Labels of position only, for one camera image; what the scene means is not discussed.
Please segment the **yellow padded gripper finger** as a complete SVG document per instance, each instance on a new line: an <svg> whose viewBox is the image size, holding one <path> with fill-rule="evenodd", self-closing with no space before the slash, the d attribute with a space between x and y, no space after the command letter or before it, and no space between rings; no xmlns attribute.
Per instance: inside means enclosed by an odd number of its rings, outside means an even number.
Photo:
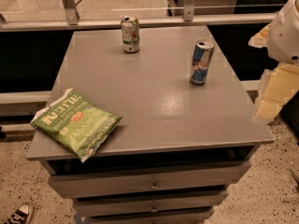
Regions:
<svg viewBox="0 0 299 224"><path fill-rule="evenodd" d="M265 69L258 97L255 101L254 120L271 122L299 91L299 64L279 63L273 71Z"/></svg>

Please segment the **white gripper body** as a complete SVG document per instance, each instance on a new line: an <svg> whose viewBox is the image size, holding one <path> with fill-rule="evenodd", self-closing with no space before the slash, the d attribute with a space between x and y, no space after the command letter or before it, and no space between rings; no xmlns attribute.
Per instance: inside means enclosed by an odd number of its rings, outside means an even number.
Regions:
<svg viewBox="0 0 299 224"><path fill-rule="evenodd" d="M299 63L298 0L289 0L270 23L267 50L278 62Z"/></svg>

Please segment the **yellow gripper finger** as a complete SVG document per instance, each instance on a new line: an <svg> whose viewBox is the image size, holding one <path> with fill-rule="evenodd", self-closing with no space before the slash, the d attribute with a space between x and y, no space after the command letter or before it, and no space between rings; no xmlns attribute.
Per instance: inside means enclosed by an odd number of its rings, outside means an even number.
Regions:
<svg viewBox="0 0 299 224"><path fill-rule="evenodd" d="M249 45L254 48L266 48L268 45L268 33L270 25L267 24L256 35L252 36L249 40Z"/></svg>

